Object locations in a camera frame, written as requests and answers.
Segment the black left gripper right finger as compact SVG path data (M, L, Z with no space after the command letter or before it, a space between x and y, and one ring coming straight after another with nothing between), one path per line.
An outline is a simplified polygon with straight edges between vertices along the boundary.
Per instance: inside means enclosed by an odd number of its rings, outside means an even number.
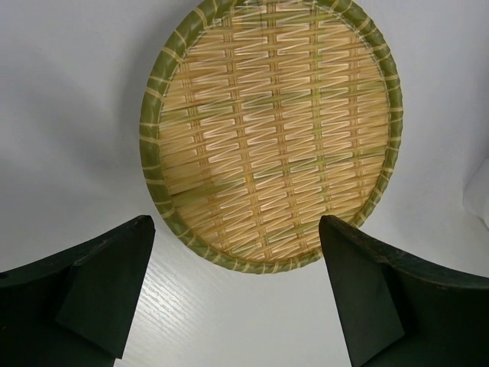
M336 216L319 237L353 366L486 366L488 279L379 241Z

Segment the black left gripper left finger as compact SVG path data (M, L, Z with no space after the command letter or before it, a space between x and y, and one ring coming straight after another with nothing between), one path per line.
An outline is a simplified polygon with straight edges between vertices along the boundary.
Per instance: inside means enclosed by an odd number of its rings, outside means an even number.
M125 351L155 237L137 216L1 273L3 366L113 366Z

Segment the round green-rimmed bamboo plate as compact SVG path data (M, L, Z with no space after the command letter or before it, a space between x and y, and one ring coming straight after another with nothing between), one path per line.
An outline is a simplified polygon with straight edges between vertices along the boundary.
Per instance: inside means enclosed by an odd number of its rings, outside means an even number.
M365 222L402 129L397 66L355 2L204 1L153 65L139 148L154 205L187 248L273 274L322 257L322 216Z

